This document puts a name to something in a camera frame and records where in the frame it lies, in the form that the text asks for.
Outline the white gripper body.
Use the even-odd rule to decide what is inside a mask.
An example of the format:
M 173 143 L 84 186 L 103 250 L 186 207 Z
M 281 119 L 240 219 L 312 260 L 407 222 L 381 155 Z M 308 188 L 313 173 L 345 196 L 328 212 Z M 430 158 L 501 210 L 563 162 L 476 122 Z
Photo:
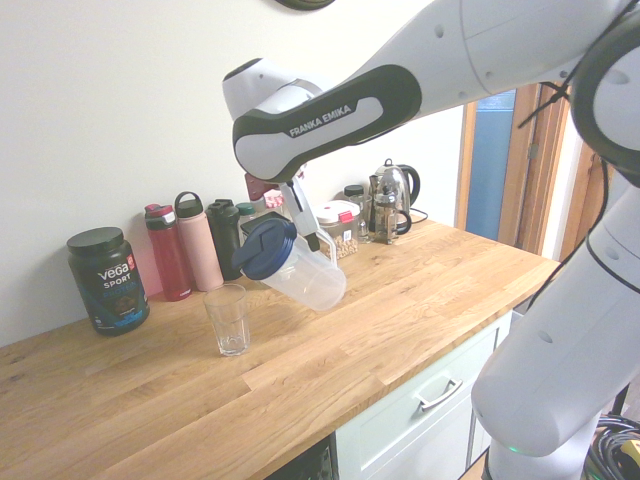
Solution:
M 300 180 L 294 176 L 291 180 L 280 183 L 279 189 L 298 233 L 304 237 L 316 234 L 319 224 Z

